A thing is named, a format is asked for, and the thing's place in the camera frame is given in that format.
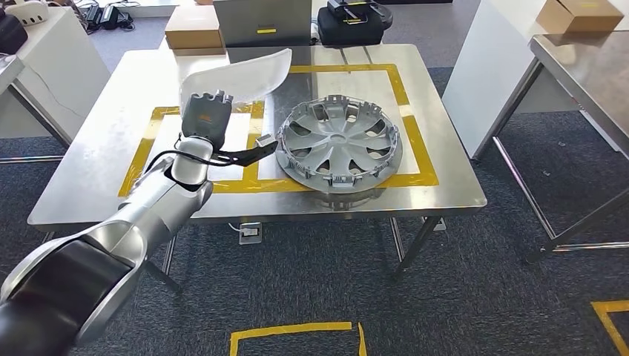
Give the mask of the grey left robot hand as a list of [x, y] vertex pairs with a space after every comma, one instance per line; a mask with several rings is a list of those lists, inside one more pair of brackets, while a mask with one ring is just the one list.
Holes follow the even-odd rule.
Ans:
[[221, 149], [232, 110], [233, 96], [218, 90], [215, 94], [193, 93], [182, 114], [185, 137], [207, 139], [215, 150]]

